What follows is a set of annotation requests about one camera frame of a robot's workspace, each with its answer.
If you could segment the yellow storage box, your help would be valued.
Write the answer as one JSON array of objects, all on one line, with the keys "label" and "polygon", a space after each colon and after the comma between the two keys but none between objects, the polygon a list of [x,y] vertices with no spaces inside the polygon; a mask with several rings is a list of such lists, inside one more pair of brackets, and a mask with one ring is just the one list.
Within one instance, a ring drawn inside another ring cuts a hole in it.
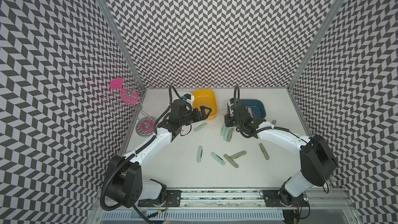
[{"label": "yellow storage box", "polygon": [[193,108],[205,106],[211,109],[211,113],[207,120],[213,120],[217,117],[218,106],[215,93],[210,89],[201,89],[193,92],[194,101]]}]

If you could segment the dark teal storage box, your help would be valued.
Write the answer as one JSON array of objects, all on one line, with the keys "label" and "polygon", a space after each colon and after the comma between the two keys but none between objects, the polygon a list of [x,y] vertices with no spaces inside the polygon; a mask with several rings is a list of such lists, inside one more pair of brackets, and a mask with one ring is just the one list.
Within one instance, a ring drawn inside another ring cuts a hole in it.
[{"label": "dark teal storage box", "polygon": [[264,104],[256,99],[240,99],[240,102],[251,108],[252,118],[266,118],[266,110]]}]

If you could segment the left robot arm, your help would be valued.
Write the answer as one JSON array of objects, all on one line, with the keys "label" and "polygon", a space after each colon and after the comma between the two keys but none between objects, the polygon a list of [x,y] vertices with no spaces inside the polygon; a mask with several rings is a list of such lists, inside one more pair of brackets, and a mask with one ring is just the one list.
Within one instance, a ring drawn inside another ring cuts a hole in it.
[{"label": "left robot arm", "polygon": [[99,198],[103,210],[135,207],[142,200],[156,204],[165,201],[167,186],[154,179],[145,183],[142,170],[181,133],[182,127],[206,120],[212,113],[207,106],[193,107],[194,96],[181,96],[173,86],[169,86],[169,101],[167,109],[154,122],[154,133],[136,149],[124,156],[114,156],[108,163]]}]

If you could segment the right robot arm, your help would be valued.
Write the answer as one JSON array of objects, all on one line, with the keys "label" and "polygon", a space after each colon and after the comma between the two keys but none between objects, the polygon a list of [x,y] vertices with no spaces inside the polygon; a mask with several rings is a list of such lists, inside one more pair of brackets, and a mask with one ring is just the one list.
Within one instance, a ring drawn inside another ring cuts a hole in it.
[{"label": "right robot arm", "polygon": [[323,187],[336,170],[338,160],[323,137],[299,136],[263,118],[253,118],[240,99],[239,86],[234,87],[228,107],[230,112],[224,117],[226,127],[235,127],[246,139],[270,141],[300,159],[300,170],[287,179],[278,191],[282,205],[291,206],[313,186]]}]

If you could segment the mint fruit knife far left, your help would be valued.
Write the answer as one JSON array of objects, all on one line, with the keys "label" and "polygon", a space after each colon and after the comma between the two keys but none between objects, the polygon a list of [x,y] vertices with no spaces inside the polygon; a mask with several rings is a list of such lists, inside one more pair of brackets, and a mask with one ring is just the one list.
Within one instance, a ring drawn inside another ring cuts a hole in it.
[{"label": "mint fruit knife far left", "polygon": [[200,124],[199,126],[197,126],[196,128],[194,128],[193,130],[194,130],[194,132],[198,132],[198,131],[202,130],[203,128],[205,128],[207,125],[208,125],[208,123],[204,122],[204,123]]}]

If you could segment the mint fruit knife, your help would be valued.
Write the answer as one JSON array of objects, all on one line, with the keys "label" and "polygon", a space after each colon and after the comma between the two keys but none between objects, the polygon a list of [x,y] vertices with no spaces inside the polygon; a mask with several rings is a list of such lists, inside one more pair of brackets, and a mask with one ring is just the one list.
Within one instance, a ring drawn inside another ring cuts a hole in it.
[{"label": "mint fruit knife", "polygon": [[193,130],[194,130],[194,132],[198,132],[198,131],[202,130],[203,128],[205,128],[207,125],[208,125],[208,123],[204,122],[204,123],[200,124],[199,126],[197,126],[196,128],[194,128]]},{"label": "mint fruit knife", "polygon": [[223,140],[227,141],[228,140],[228,134],[229,134],[230,128],[225,128],[224,134],[223,134]]},{"label": "mint fruit knife", "polygon": [[219,163],[219,164],[221,164],[222,166],[225,166],[225,164],[226,164],[226,162],[220,157],[220,156],[218,156],[215,152],[211,152],[210,153],[211,154],[211,156]]},{"label": "mint fruit knife", "polygon": [[227,128],[226,128],[225,124],[223,124],[223,125],[222,125],[222,129],[221,129],[221,132],[220,132],[220,135],[221,135],[221,136],[224,136],[224,135],[225,135],[226,129],[227,129]]},{"label": "mint fruit knife", "polygon": [[197,151],[197,163],[201,163],[202,155],[203,155],[203,146],[200,145]]}]

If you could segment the white storage box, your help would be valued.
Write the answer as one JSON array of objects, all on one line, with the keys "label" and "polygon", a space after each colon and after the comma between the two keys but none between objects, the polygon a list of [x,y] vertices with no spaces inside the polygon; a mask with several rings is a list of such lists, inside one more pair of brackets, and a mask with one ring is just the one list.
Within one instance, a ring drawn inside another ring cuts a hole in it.
[{"label": "white storage box", "polygon": [[189,104],[193,104],[194,102],[194,96],[192,94],[192,92],[188,92],[188,91],[177,91],[178,95],[175,93],[175,91],[172,91],[172,101],[174,102],[177,99],[183,99],[185,101],[187,101]]}]

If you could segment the mint fruit knife upper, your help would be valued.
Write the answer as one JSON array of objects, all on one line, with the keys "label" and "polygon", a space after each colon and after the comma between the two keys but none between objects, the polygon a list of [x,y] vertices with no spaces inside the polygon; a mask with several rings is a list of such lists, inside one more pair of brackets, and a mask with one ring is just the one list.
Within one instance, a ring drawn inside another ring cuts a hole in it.
[{"label": "mint fruit knife upper", "polygon": [[220,135],[221,135],[221,136],[224,136],[224,135],[225,135],[226,129],[227,129],[227,128],[226,128],[225,124],[223,124],[223,125],[222,125],[222,129],[221,129],[221,132],[220,132]]}]

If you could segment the mint fruit knife middle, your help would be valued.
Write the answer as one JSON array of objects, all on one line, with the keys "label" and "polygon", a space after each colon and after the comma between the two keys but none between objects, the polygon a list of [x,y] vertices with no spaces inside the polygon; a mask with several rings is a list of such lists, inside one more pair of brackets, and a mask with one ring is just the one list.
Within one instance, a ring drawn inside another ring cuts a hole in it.
[{"label": "mint fruit knife middle", "polygon": [[225,128],[224,134],[223,134],[223,140],[227,141],[228,140],[228,134],[229,134],[230,128]]}]

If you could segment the olive fruit knife angled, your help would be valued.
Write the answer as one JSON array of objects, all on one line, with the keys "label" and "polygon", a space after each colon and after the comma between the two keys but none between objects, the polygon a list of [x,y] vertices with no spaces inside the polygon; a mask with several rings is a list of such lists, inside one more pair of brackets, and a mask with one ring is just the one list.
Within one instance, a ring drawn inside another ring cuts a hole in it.
[{"label": "olive fruit knife angled", "polygon": [[239,158],[239,157],[241,157],[241,156],[244,156],[244,155],[246,155],[246,154],[247,154],[247,151],[243,150],[243,151],[240,151],[240,152],[237,152],[237,153],[231,155],[230,158],[231,158],[232,160],[235,160],[235,159],[237,159],[237,158]]}]

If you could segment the mint fruit knife lower left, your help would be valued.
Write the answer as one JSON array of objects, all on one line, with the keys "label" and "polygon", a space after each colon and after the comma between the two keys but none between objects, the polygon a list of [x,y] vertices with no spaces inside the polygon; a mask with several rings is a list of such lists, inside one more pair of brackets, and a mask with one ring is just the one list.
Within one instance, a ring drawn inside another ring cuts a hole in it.
[{"label": "mint fruit knife lower left", "polygon": [[197,163],[201,163],[202,155],[203,155],[203,146],[200,145],[197,151]]}]

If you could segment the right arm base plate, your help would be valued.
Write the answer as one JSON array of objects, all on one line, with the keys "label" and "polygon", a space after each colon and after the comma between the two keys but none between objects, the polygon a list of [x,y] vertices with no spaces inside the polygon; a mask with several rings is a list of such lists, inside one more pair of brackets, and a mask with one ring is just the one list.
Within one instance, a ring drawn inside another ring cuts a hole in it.
[{"label": "right arm base plate", "polygon": [[308,204],[304,199],[303,194],[298,197],[291,196],[285,190],[271,190],[263,189],[260,191],[260,195],[264,200],[267,207],[307,207]]}]

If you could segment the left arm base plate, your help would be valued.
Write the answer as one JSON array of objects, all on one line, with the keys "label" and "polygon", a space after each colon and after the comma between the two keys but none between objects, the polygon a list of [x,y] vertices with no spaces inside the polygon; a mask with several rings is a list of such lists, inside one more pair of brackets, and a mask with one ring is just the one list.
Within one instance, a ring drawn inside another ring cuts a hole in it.
[{"label": "left arm base plate", "polygon": [[166,205],[168,207],[180,207],[181,201],[181,190],[166,190],[163,192],[159,199],[151,200],[139,200],[138,206],[139,207],[163,207],[165,208]]}]

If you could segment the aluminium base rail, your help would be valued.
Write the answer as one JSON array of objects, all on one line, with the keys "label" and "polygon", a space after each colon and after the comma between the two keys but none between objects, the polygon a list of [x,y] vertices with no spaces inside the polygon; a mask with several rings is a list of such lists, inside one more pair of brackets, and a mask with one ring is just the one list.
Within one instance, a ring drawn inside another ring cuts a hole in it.
[{"label": "aluminium base rail", "polygon": [[307,207],[267,207],[260,191],[276,188],[170,188],[181,190],[180,207],[168,207],[169,210],[186,209],[354,209],[354,204],[346,190],[331,188],[325,193],[322,188],[314,187],[303,193]]}]

